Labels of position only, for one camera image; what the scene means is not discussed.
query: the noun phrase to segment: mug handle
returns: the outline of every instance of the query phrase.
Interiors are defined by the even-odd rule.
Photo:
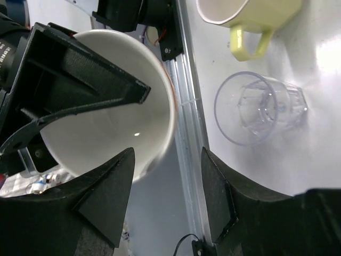
[[[266,30],[262,33],[261,40],[254,52],[250,54],[244,47],[244,31],[246,25],[235,25],[230,28],[230,48],[233,56],[239,61],[253,60],[262,57],[275,32],[275,30]]]

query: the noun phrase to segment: table surface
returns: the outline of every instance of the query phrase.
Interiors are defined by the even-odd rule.
[[[228,28],[203,22],[195,0],[186,4],[211,151],[243,175],[288,195],[341,187],[341,1],[303,0],[301,12],[275,34],[266,55],[245,62],[232,56]],[[246,39],[252,47],[259,35]],[[303,124],[254,147],[223,137],[214,98],[227,77],[243,70],[301,87],[308,104]]]

